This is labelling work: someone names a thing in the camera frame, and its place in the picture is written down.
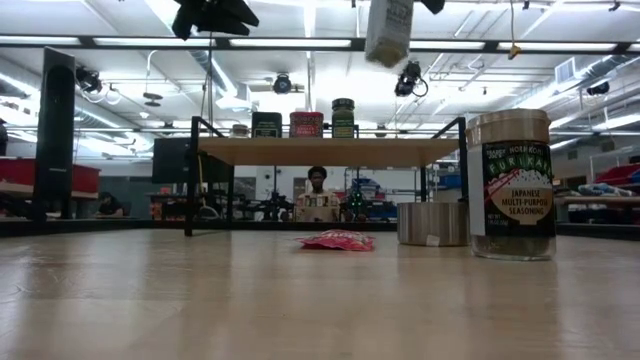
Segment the seasoning jar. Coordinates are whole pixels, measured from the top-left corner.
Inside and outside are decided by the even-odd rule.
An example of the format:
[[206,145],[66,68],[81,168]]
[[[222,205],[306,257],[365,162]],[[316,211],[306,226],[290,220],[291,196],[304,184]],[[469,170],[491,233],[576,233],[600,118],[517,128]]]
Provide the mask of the seasoning jar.
[[472,119],[466,130],[471,249],[502,260],[556,252],[549,117],[515,109]]
[[246,139],[249,137],[249,127],[243,124],[233,124],[231,126],[230,138]]
[[353,110],[356,103],[351,99],[340,98],[331,102],[331,134],[334,138],[353,139],[355,116]]

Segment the wooden table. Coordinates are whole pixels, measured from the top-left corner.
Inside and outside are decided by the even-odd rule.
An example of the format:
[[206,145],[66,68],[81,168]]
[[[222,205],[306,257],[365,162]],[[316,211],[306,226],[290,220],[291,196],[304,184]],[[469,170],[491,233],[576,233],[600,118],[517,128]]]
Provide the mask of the wooden table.
[[229,165],[426,166],[458,149],[456,139],[200,138]]
[[0,242],[8,359],[640,359],[640,243],[555,261],[468,248],[302,250],[291,232],[133,230]]

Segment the shelf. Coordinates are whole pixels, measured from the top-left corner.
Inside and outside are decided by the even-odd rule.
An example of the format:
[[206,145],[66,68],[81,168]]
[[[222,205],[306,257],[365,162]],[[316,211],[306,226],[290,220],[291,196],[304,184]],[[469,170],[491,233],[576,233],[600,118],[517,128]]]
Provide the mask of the shelf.
[[[9,193],[16,197],[30,198],[33,194],[33,186],[24,185],[24,184],[13,184],[8,182],[0,182],[0,192]],[[85,193],[80,191],[72,191],[71,198],[97,200],[98,193]]]
[[602,205],[640,205],[640,196],[561,196],[555,198],[558,205],[565,204],[602,204]]
[[456,139],[200,138],[200,150],[229,165],[425,166],[458,148]]

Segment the cable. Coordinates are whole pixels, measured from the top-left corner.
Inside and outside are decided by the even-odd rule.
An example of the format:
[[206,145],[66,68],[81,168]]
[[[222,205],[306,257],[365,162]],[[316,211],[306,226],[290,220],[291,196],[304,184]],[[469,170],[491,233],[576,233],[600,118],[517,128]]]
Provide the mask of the cable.
[[424,81],[424,79],[423,79],[423,78],[420,78],[420,82],[422,82],[422,83],[424,84],[424,87],[425,87],[425,89],[424,89],[424,94],[416,94],[415,88],[414,88],[414,90],[411,92],[414,96],[416,96],[416,97],[418,97],[418,98],[425,97],[425,96],[427,96],[427,94],[429,93],[429,84],[427,84],[427,82],[426,82],[426,81]]

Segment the light fixture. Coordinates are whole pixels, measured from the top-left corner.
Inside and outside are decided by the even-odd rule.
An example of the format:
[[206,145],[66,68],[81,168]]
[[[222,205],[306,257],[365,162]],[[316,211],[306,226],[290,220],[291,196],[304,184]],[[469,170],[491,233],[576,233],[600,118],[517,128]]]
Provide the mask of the light fixture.
[[555,143],[555,144],[551,144],[549,146],[549,149],[551,150],[556,150],[565,146],[569,146],[573,143],[575,143],[576,141],[578,141],[578,139],[570,139],[570,140],[565,140],[565,141],[560,141],[559,143]]
[[98,139],[80,139],[78,142],[80,145],[99,153],[106,153],[109,155],[132,155],[130,150],[125,149],[122,146]]
[[12,78],[12,77],[9,77],[7,75],[0,74],[0,80],[8,82],[11,86],[13,86],[13,87],[15,87],[17,89],[20,89],[20,91],[24,92],[28,96],[32,96],[32,95],[35,95],[35,94],[40,95],[40,90],[36,89],[35,87],[33,87],[33,86],[29,85],[29,84],[25,84],[22,81],[18,81],[16,79]]
[[606,131],[640,121],[640,114],[631,114],[609,119],[593,127],[594,131]]
[[[498,44],[498,50],[510,50],[510,42]],[[518,47],[524,51],[602,51],[613,50],[617,44],[614,43],[548,43],[548,42],[523,42],[518,43]]]
[[[198,46],[198,47],[209,47],[209,39],[208,38],[191,38],[187,41],[177,38],[102,38],[97,37],[94,38],[93,41],[99,46]],[[215,40],[212,40],[212,46],[216,46]]]
[[231,46],[238,47],[346,48],[351,46],[351,40],[340,39],[231,39],[229,43]]
[[410,41],[409,48],[416,49],[447,49],[447,50],[480,50],[484,48],[482,41]]
[[28,142],[38,142],[38,137],[24,131],[9,131],[8,135],[12,138],[28,141]]
[[0,36],[4,45],[80,45],[80,39],[68,36]]

